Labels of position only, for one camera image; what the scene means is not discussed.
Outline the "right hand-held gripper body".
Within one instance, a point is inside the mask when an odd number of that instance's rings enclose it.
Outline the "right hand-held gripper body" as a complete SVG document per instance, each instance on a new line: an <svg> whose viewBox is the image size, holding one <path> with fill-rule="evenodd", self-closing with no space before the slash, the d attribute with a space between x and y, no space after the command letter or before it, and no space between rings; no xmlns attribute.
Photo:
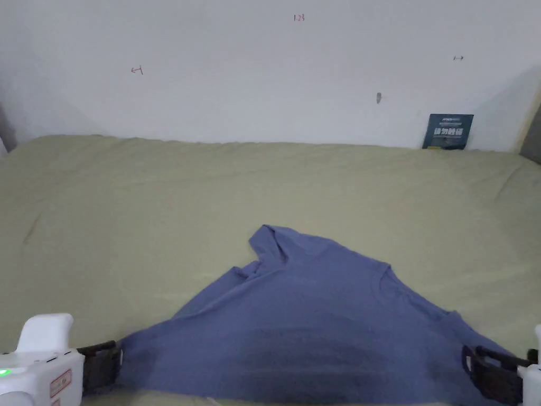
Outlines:
<svg viewBox="0 0 541 406"><path fill-rule="evenodd" d="M520 405L540 405L540 325L535 328L538 342L537 360L527 367L519 367L518 374L522 378L522 402Z"/></svg>

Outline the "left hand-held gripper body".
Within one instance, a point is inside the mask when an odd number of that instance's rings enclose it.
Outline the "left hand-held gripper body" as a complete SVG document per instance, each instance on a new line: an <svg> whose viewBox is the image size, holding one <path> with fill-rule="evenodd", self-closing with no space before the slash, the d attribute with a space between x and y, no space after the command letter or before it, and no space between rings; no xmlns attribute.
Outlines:
<svg viewBox="0 0 541 406"><path fill-rule="evenodd" d="M69 345L68 313L28 319L16 350L1 355L1 405L81 405L85 358L98 346Z"/></svg>

